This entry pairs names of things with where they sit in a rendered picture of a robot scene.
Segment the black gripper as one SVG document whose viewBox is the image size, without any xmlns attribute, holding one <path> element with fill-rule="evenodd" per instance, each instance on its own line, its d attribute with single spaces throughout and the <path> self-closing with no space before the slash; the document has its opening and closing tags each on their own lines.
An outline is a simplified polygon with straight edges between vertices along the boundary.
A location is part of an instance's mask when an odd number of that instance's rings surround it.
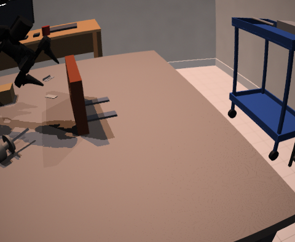
<svg viewBox="0 0 295 242">
<path fill-rule="evenodd" d="M 53 61 L 55 61 L 56 63 L 59 64 L 59 61 L 57 60 L 57 58 L 55 57 L 55 55 L 53 54 L 53 52 L 50 49 L 50 42 L 51 42 L 51 38 L 49 38 L 48 36 L 44 36 L 41 41 L 38 43 L 38 48 L 35 51 L 36 55 L 34 57 L 34 60 L 36 60 L 36 58 L 38 57 L 38 55 L 41 53 L 42 50 L 44 50 L 44 53 L 46 55 L 48 55 L 49 57 L 51 57 L 51 59 Z M 20 46 L 18 47 L 18 49 L 16 50 L 16 52 L 13 55 L 13 59 L 14 61 L 16 61 L 16 57 L 20 58 L 20 56 L 22 55 L 22 53 L 20 52 L 22 49 L 27 49 L 27 47 L 24 44 L 20 44 Z M 50 52 L 51 51 L 51 52 Z M 25 84 L 35 84 L 35 85 L 40 85 L 40 86 L 44 86 L 44 84 L 42 82 L 40 82 L 39 80 L 35 79 L 33 76 L 27 74 L 23 71 L 20 71 L 17 75 L 17 77 L 15 78 L 15 85 L 20 88 L 22 85 L 24 86 Z"/>
</svg>

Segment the tan cardboard box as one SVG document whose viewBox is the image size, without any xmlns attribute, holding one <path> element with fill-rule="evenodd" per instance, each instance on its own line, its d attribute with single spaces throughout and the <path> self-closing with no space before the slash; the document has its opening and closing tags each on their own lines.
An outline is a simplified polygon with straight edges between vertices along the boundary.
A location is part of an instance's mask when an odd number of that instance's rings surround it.
<svg viewBox="0 0 295 242">
<path fill-rule="evenodd" d="M 12 103 L 15 92 L 13 83 L 0 85 L 0 105 Z"/>
</svg>

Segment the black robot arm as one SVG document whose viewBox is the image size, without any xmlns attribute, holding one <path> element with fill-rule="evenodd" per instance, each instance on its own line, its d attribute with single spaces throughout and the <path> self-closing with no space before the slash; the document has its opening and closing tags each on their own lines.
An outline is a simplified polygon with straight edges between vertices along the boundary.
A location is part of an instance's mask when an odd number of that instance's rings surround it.
<svg viewBox="0 0 295 242">
<path fill-rule="evenodd" d="M 8 56 L 12 57 L 21 44 L 19 40 L 24 40 L 32 27 L 33 23 L 22 15 L 16 17 L 10 28 L 6 25 L 0 25 L 0 52 L 3 51 Z M 27 50 L 22 49 L 20 52 L 22 55 L 20 58 L 16 57 L 15 62 L 18 64 L 19 70 L 27 74 L 35 63 L 33 58 L 36 53 L 29 48 L 27 48 Z"/>
</svg>

